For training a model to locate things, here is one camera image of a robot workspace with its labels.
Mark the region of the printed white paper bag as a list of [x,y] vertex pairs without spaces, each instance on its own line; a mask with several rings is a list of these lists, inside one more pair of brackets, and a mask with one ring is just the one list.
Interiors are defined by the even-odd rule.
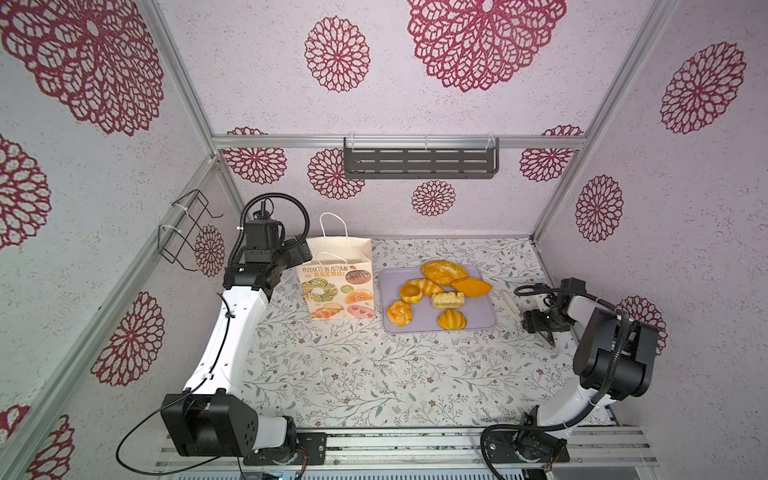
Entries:
[[297,268],[298,281],[315,321],[375,317],[372,240],[349,234],[337,214],[319,216],[320,234],[307,240],[312,259]]

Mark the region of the cream bread tongs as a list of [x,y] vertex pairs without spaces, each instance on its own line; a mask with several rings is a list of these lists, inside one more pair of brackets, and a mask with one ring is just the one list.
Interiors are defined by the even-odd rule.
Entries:
[[[514,302],[512,297],[505,291],[501,292],[502,299],[504,300],[505,304],[508,306],[508,308],[516,314],[520,319],[523,319],[523,314],[521,310],[518,308],[517,304]],[[556,344],[554,341],[554,337],[550,332],[539,332],[538,330],[534,330],[536,334],[541,336],[547,344],[552,348],[556,348]]]

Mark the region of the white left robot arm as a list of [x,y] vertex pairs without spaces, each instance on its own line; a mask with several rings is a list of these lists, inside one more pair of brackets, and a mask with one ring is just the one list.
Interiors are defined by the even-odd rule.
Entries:
[[284,270],[312,259],[304,240],[245,255],[225,270],[221,307],[206,349],[178,394],[168,394],[160,415],[183,457],[261,455],[289,463],[309,454],[290,416],[265,416],[245,401],[244,362],[253,331],[266,318],[267,306]]

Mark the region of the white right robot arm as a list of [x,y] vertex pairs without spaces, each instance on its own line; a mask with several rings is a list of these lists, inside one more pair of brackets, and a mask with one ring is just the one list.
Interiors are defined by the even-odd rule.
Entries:
[[565,319],[584,327],[573,357],[574,377],[518,424],[496,424],[480,434],[479,449],[495,464],[567,462],[574,428],[593,410],[644,395],[652,380],[659,329],[595,297],[562,294]]

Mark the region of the orange shell bread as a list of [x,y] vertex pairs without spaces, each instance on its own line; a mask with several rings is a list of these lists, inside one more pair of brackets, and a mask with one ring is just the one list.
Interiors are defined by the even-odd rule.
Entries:
[[446,331],[463,330],[468,326],[468,320],[461,311],[447,309],[439,315],[438,325]]

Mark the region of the round crusty yellow bread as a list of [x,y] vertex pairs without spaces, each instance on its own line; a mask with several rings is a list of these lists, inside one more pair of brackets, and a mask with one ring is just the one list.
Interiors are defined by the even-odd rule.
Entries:
[[431,261],[421,266],[423,276],[440,287],[451,287],[457,280],[469,278],[468,271],[448,261]]

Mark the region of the striped croissant bread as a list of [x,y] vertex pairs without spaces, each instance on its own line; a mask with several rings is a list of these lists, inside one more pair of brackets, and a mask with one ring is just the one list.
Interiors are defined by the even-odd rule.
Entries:
[[409,280],[407,284],[418,287],[421,290],[422,294],[427,297],[432,297],[435,294],[440,294],[444,292],[444,289],[442,287],[440,287],[436,283],[426,278],[412,279],[412,280]]

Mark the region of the knotted golden bun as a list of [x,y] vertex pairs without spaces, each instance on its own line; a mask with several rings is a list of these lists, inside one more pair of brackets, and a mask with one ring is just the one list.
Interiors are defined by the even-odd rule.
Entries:
[[411,305],[402,300],[395,301],[386,310],[389,321],[397,326],[404,327],[413,321],[414,315]]

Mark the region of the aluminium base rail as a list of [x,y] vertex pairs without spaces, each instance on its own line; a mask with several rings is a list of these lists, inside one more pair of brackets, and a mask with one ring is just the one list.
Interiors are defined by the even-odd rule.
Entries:
[[660,465],[638,427],[575,429],[562,458],[525,462],[504,436],[480,446],[477,427],[301,429],[303,461],[223,458],[204,466],[166,441],[155,462],[167,479],[659,479]]

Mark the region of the grey wall shelf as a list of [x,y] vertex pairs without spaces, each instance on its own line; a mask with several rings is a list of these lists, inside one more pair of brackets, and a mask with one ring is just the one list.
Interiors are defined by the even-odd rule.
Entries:
[[492,179],[499,171],[498,139],[488,137],[482,147],[421,148],[358,147],[343,143],[343,170],[357,180]]

